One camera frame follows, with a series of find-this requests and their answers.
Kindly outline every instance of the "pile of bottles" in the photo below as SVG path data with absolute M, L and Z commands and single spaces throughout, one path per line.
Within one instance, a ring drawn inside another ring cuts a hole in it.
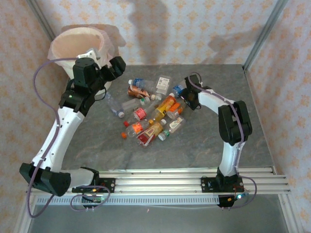
M 121 136 L 126 139 L 136 138 L 142 146 L 148 146 L 156 137 L 166 140 L 172 133 L 185 124 L 181 116 L 186 104 L 180 99 L 180 94 L 186 88 L 185 81 L 172 88 L 167 95 L 171 78 L 161 75 L 157 82 L 145 79 L 129 80 L 127 93 L 135 97 L 130 101 L 119 103 L 110 93 L 106 93 L 105 100 L 111 111 L 123 118 L 130 116 L 123 122 L 126 129 Z

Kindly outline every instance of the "trash bin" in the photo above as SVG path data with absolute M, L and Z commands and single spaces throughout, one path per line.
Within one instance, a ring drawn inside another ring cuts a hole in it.
M 51 43 L 48 59 L 58 59 L 66 57 L 76 57 L 79 54 L 86 53 L 89 49 L 98 50 L 100 59 L 98 63 L 101 66 L 108 64 L 113 58 L 114 47 L 105 31 L 92 27 L 73 28 L 61 33 Z M 73 79 L 72 67 L 75 61 L 56 62 Z M 105 84 L 106 89 L 110 87 L 111 82 Z M 95 99 L 100 99 L 104 94 L 104 90 L 99 91 Z

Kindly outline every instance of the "patterned wallpaper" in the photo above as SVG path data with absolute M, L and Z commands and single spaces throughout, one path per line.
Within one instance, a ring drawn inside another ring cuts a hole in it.
M 277 170 L 311 232 L 311 9 L 287 3 L 250 69 L 250 85 Z
M 54 115 L 32 86 L 35 69 L 47 60 L 49 40 L 25 0 L 1 0 L 0 15 L 0 231 L 11 233 L 27 187 L 19 167 L 38 152 Z M 56 107 L 66 81 L 62 69 L 51 65 L 39 73 L 37 86 Z
M 276 0 L 40 0 L 56 34 L 99 24 L 129 65 L 243 64 Z

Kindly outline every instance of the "gray stone surface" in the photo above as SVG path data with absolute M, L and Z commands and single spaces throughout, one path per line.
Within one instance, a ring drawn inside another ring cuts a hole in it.
M 232 100 L 246 102 L 253 134 L 246 142 L 240 166 L 272 166 L 252 95 L 241 65 L 165 65 L 128 66 L 115 80 L 109 92 L 120 102 L 130 100 L 128 80 L 156 80 L 160 74 L 173 78 L 171 87 L 192 71 L 203 78 L 203 84 Z M 158 138 L 148 147 L 136 139 L 122 139 L 124 119 L 114 116 L 106 102 L 98 101 L 77 129 L 66 152 L 63 169 L 87 166 L 99 171 L 108 169 L 217 167 L 222 158 L 223 142 L 218 133 L 218 116 L 206 107 L 184 112 L 186 125 L 166 141 Z

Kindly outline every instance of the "wall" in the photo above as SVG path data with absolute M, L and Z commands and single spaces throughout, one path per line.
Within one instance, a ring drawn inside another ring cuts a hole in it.
M 19 167 L 36 155 L 54 115 L 38 101 L 32 86 L 35 69 L 47 60 L 50 42 L 26 1 L 2 0 L 0 6 L 0 228 L 11 233 L 27 187 Z M 37 86 L 56 107 L 66 81 L 54 65 L 39 73 Z
M 276 0 L 38 1 L 56 34 L 104 24 L 129 65 L 243 64 Z
M 311 232 L 311 9 L 289 1 L 250 69 L 250 85 L 277 170 Z

